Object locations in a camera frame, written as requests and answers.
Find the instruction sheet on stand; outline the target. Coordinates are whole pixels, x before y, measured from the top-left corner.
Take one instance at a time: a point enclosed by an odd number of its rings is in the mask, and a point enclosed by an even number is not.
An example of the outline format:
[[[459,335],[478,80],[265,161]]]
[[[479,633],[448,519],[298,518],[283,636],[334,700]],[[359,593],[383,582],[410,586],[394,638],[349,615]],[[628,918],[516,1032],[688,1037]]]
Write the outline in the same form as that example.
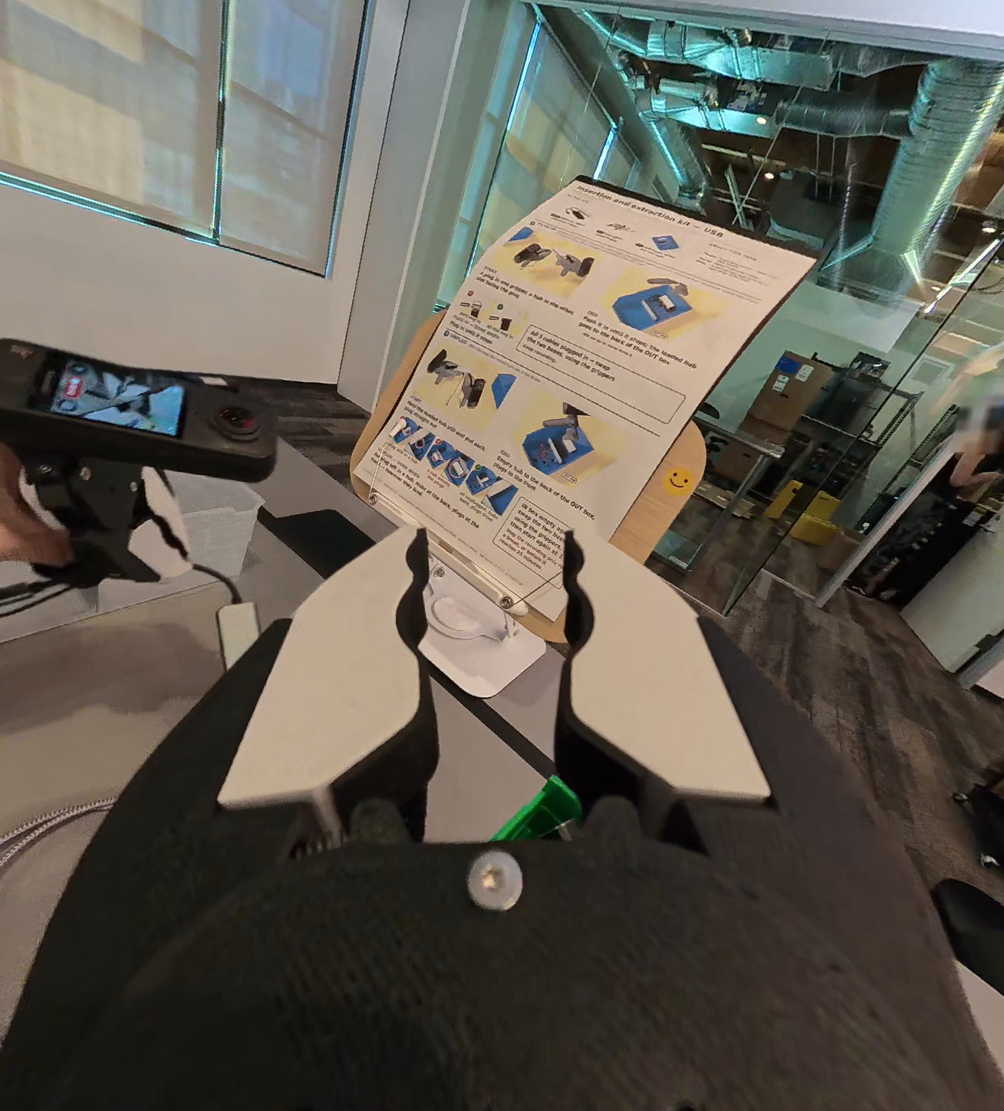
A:
[[[370,491],[372,480],[357,476],[357,468],[363,466],[367,457],[370,456],[370,449],[384,432],[386,421],[391,419],[398,403],[402,400],[418,361],[424,354],[428,344],[431,343],[442,320],[442,313],[433,313],[426,317],[422,326],[416,329],[416,333],[406,349],[406,354],[403,356],[395,373],[378,397],[375,409],[358,437],[351,456],[350,477],[358,498],[373,507],[380,516],[396,527],[416,528],[420,524],[398,510],[396,507],[391,506],[383,496],[372,493]],[[689,500],[689,496],[687,498],[667,496],[663,488],[664,474],[673,466],[683,466],[697,476],[699,484],[705,462],[706,450],[703,433],[697,423],[690,420],[671,448],[667,449],[667,453],[656,467],[656,471],[647,479],[641,494],[637,496],[636,501],[618,526],[609,543],[637,563],[646,563],[647,558],[653,554],[657,541],[664,536],[667,527],[673,523]],[[529,632],[549,642],[561,643],[565,640],[564,617],[550,620],[544,613],[526,602],[503,605],[503,601],[509,600],[508,590],[501,588],[489,575],[483,575],[476,565],[472,565],[462,557],[456,556],[445,542],[431,538],[429,540],[429,554],[453,570],[456,575],[462,575],[468,583],[476,587],[481,593],[506,611],[509,617],[514,618]]]

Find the silver usb hub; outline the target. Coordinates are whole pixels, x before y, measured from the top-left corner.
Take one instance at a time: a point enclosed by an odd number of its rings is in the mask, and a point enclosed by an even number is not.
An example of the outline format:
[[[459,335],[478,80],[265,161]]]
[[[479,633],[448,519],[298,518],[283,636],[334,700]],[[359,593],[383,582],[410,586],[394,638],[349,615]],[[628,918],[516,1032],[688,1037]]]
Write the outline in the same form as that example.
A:
[[[219,652],[224,670],[230,670],[258,641],[260,623],[254,602],[221,605],[215,613]]]

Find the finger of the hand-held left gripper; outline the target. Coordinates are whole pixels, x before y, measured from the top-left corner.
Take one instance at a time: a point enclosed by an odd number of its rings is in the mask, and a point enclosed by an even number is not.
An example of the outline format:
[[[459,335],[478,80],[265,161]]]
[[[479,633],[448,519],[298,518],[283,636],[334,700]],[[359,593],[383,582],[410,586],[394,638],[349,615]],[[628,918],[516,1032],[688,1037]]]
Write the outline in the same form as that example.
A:
[[[138,560],[159,580],[175,579],[193,569],[189,533],[165,473],[144,466],[139,482]]]

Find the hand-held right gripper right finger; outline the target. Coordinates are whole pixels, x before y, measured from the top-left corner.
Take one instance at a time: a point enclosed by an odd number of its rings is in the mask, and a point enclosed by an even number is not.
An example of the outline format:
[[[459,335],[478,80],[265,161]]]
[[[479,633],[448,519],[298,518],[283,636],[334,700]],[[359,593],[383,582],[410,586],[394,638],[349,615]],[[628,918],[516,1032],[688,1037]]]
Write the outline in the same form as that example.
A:
[[[554,762],[582,821],[622,799],[649,837],[696,840],[693,802],[767,804],[772,788],[685,598],[588,530],[565,536],[562,572]]]

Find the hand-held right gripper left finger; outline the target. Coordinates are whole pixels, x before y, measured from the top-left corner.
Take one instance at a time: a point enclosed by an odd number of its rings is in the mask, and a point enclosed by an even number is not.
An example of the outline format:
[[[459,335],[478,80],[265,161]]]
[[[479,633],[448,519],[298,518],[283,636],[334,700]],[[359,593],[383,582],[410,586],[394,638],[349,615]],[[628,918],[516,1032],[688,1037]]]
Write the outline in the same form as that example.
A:
[[[330,575],[299,605],[217,803],[300,804],[327,835],[383,800],[423,835],[436,772],[436,713],[421,643],[428,541],[403,527]]]

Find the yellow floor sign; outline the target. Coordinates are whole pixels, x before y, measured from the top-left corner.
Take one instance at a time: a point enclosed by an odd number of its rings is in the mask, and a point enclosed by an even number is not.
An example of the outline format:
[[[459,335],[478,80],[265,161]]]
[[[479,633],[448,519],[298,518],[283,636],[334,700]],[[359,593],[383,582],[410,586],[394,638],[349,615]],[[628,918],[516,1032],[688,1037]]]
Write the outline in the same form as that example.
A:
[[[794,506],[796,494],[800,493],[802,486],[803,483],[799,481],[790,481],[769,503],[763,511],[763,517],[766,520],[779,522],[784,513]],[[823,491],[816,492],[809,507],[790,527],[787,536],[812,547],[827,546],[839,531],[833,516],[840,506],[841,499],[837,496],[831,496]]]

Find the white stand base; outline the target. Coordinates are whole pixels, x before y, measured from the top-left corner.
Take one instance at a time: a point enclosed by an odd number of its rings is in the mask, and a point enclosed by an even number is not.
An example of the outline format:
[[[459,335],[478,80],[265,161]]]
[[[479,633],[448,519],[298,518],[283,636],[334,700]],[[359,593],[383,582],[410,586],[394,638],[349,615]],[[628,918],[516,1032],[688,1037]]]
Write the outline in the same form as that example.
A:
[[[496,695],[546,653],[542,638],[435,558],[429,559],[423,601],[421,651],[470,695]]]

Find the printed instruction sheet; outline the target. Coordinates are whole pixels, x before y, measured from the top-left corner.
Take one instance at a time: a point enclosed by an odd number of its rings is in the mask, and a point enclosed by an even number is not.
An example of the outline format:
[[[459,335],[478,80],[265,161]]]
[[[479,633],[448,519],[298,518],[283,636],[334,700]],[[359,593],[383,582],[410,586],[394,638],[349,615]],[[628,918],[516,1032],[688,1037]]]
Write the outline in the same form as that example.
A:
[[[565,533],[614,536],[814,262],[581,176],[486,249],[353,476],[555,619]]]

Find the clear plastic bin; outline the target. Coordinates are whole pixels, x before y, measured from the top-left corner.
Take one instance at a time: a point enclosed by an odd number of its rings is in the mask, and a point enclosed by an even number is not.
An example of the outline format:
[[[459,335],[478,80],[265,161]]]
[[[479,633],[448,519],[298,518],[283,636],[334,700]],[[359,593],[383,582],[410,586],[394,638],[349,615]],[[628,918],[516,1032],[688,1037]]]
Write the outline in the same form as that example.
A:
[[[189,560],[229,579],[241,574],[264,500],[242,482],[170,472],[189,536]]]

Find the cardboard box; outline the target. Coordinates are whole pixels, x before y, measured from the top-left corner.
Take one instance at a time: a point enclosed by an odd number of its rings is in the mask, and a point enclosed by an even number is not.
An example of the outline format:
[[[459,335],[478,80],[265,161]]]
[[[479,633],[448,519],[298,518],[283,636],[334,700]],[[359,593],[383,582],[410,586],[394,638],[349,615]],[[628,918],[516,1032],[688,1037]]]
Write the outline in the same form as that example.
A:
[[[762,424],[791,432],[836,376],[836,368],[816,356],[800,356],[785,351],[779,357],[746,417]]]

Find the green plastic bin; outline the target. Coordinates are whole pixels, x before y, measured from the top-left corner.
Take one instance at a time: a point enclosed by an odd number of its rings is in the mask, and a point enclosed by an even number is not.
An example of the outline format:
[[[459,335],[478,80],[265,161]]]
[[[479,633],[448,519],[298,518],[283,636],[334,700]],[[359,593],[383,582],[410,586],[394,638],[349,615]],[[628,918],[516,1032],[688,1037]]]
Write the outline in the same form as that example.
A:
[[[528,840],[569,841],[582,820],[578,795],[554,774],[491,838],[493,842]]]

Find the silver ceiling ducts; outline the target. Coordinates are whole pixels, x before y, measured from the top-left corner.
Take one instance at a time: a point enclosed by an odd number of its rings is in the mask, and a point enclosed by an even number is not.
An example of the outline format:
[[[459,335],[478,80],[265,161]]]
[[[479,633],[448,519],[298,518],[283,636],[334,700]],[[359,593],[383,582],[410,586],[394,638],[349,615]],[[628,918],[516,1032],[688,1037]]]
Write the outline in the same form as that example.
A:
[[[1004,62],[672,16],[566,10],[606,56],[675,203],[817,257],[895,306],[972,282],[1004,216]]]

